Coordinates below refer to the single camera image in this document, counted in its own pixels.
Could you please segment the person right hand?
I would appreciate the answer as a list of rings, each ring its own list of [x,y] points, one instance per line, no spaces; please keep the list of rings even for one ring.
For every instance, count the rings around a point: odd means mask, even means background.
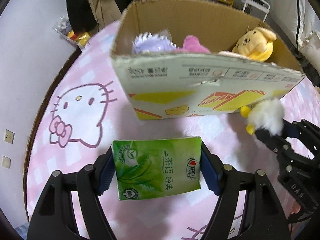
[[[290,214],[299,213],[300,210],[301,210],[300,204],[297,201],[294,201]]]

